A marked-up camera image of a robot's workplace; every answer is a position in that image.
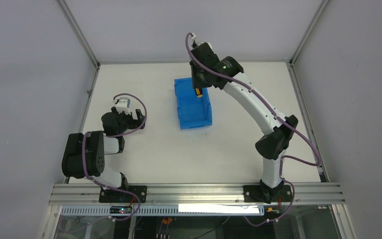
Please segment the yellow black handled screwdriver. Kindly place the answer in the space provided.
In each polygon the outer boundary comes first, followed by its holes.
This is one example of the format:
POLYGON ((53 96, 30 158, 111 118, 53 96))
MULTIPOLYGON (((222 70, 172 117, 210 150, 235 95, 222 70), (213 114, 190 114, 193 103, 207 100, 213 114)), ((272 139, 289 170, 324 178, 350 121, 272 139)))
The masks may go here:
POLYGON ((198 98, 201 98, 203 96, 203 90, 202 88, 194 88, 194 92, 198 98))

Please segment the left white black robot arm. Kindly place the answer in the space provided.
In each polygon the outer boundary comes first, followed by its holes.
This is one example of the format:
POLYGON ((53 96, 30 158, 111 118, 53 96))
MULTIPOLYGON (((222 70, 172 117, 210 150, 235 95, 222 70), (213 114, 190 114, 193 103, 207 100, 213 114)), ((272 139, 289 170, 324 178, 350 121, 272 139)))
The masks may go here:
POLYGON ((62 159, 62 172, 66 177, 87 178, 104 189, 129 190, 126 176, 105 165, 105 156, 120 154, 125 148, 124 134, 143 129, 145 116, 140 109, 132 113, 112 107, 101 117, 103 130, 72 133, 68 136, 62 159))

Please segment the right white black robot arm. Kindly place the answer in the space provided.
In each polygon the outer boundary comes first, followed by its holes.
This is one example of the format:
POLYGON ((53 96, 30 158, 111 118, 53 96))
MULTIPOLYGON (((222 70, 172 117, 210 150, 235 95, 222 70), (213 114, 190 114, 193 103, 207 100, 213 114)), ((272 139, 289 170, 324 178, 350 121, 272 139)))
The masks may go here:
POLYGON ((263 158, 263 175, 259 189, 251 197, 256 202, 271 203, 279 197, 284 186, 280 178, 280 157, 289 146, 293 136, 290 128, 297 126, 297 117, 287 117, 268 101, 261 100, 261 94, 254 88, 243 66, 233 57, 219 59, 207 42, 193 42, 188 52, 196 96, 201 98, 204 88, 223 90, 245 109, 261 129, 263 136, 255 147, 263 158))

